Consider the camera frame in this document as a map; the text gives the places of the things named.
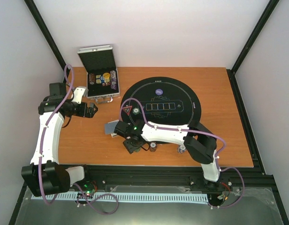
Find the green chips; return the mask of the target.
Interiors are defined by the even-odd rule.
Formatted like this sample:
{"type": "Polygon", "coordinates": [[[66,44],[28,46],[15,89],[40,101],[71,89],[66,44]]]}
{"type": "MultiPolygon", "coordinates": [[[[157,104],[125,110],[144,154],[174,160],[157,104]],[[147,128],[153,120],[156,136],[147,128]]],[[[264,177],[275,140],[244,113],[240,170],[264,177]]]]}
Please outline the green chips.
{"type": "Polygon", "coordinates": [[[133,114],[134,114],[134,115],[138,115],[139,113],[140,113],[139,108],[134,108],[134,109],[133,109],[133,114]]]}

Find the red triangular all-in marker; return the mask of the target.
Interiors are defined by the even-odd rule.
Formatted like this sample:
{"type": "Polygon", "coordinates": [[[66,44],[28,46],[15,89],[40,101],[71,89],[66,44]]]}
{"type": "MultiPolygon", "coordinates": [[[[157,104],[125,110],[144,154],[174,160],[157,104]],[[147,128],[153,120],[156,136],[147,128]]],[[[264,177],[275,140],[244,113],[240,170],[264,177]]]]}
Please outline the red triangular all-in marker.
{"type": "Polygon", "coordinates": [[[130,115],[131,110],[132,110],[132,106],[131,106],[131,105],[125,106],[125,107],[122,108],[122,110],[123,110],[127,115],[130,115]]]}

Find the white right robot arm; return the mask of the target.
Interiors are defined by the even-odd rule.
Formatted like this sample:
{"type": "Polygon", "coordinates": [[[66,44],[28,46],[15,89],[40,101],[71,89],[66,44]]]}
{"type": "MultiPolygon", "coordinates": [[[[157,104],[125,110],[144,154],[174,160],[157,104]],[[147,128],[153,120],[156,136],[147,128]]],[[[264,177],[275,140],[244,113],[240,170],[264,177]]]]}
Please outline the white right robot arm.
{"type": "Polygon", "coordinates": [[[220,178],[216,159],[218,138],[199,122],[191,126],[164,125],[144,120],[137,120],[134,124],[119,121],[115,125],[114,133],[125,139],[123,145],[130,154],[144,144],[176,144],[180,150],[188,151],[191,158],[201,164],[205,180],[217,182],[220,178]]]}

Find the purple small blind button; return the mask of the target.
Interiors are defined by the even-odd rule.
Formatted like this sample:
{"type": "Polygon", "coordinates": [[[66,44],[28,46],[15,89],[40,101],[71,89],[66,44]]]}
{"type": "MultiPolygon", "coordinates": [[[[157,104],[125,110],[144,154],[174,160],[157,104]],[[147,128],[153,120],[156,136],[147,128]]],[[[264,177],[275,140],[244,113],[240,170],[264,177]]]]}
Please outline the purple small blind button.
{"type": "Polygon", "coordinates": [[[155,94],[156,94],[157,96],[161,96],[161,95],[163,94],[163,90],[162,90],[162,89],[156,89],[156,90],[155,90],[155,94]]]}

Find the brown poker chip stack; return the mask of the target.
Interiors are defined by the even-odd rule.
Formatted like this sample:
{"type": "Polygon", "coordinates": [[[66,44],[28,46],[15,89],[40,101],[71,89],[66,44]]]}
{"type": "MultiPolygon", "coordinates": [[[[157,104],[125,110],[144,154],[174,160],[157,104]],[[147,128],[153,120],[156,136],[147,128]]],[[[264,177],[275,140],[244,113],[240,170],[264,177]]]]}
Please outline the brown poker chip stack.
{"type": "Polygon", "coordinates": [[[157,144],[156,142],[151,142],[150,145],[149,145],[149,151],[150,152],[155,152],[157,149],[157,144]]]}

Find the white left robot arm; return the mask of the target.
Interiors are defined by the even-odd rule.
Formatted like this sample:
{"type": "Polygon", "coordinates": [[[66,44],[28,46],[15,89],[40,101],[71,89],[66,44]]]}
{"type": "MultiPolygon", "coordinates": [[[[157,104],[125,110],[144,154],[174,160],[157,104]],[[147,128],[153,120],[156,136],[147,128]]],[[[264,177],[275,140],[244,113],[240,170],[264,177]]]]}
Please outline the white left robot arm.
{"type": "Polygon", "coordinates": [[[51,83],[49,95],[38,107],[40,130],[30,165],[22,167],[21,176],[36,197],[69,191],[76,183],[88,188],[92,177],[85,172],[85,166],[68,169],[59,164],[58,147],[61,129],[66,117],[93,118],[98,108],[82,99],[88,89],[83,86],[72,88],[66,83],[51,83]]]}

